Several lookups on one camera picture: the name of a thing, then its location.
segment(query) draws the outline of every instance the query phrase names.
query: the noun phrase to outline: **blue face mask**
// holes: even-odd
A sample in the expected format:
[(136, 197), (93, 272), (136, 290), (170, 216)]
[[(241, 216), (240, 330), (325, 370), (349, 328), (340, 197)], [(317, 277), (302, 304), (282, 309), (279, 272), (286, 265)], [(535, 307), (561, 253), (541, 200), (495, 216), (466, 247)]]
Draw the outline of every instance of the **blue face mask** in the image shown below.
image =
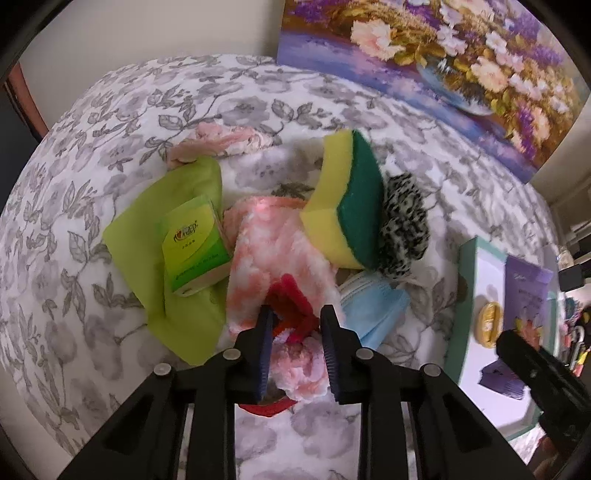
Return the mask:
[(376, 350), (406, 311), (410, 298), (394, 290), (379, 274), (360, 273), (340, 286), (345, 328), (357, 333), (361, 345)]

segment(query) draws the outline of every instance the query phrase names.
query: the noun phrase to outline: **red cloth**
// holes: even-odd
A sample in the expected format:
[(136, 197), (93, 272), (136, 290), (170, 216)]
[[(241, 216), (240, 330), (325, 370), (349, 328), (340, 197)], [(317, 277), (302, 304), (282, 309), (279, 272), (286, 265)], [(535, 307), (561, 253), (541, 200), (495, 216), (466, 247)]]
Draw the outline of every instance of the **red cloth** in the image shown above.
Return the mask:
[[(273, 338), (287, 329), (294, 329), (286, 343), (301, 343), (304, 338), (320, 327), (320, 320), (314, 316), (312, 305), (297, 286), (292, 275), (284, 274), (271, 285), (265, 298), (279, 317), (279, 324), (273, 328)], [(238, 405), (243, 410), (262, 417), (272, 417), (295, 405), (297, 402), (284, 397), (270, 405)]]

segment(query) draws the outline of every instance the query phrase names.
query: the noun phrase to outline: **sponge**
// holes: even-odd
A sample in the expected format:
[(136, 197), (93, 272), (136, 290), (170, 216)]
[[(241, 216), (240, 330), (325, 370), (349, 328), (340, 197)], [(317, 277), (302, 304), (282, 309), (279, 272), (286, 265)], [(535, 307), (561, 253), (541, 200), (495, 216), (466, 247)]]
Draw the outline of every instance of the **sponge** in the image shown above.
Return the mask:
[(371, 147), (357, 130), (324, 138), (318, 185), (300, 213), (310, 242), (340, 268), (377, 267), (384, 184)]

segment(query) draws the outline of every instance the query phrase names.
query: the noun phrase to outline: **black and white scrunchie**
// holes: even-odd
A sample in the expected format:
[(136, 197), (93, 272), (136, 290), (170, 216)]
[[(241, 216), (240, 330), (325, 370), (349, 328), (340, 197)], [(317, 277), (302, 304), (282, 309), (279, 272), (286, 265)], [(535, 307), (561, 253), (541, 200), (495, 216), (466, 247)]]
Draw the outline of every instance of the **black and white scrunchie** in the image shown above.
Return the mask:
[(422, 258), (428, 245), (427, 212), (414, 176), (403, 173), (389, 178), (378, 237), (378, 271), (392, 280), (406, 275), (411, 261)]

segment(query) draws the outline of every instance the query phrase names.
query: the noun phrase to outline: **gray leaf pattern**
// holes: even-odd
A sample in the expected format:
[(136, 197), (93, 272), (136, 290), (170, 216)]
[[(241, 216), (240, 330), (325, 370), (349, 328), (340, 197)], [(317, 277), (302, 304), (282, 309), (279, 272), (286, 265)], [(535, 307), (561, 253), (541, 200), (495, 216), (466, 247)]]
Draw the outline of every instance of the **gray leaf pattern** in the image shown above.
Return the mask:
[[(171, 57), (110, 72), (43, 139), (0, 216), (0, 361), (72, 455), (155, 364), (187, 366), (145, 327), (101, 237), (200, 121), (251, 126), (278, 145), (220, 161), (225, 205), (249, 194), (308, 198), (322, 166), (312, 143), (347, 127), (371, 142), (385, 175), (416, 175), (431, 242), (402, 283), (410, 308), (379, 348), (397, 364), (443, 362), (462, 243), (480, 235), (537, 264), (544, 245), (556, 250), (550, 212), (531, 186), (374, 90), (267, 57)], [(272, 419), (240, 410), (240, 479), (355, 478), (358, 414), (330, 396)]]

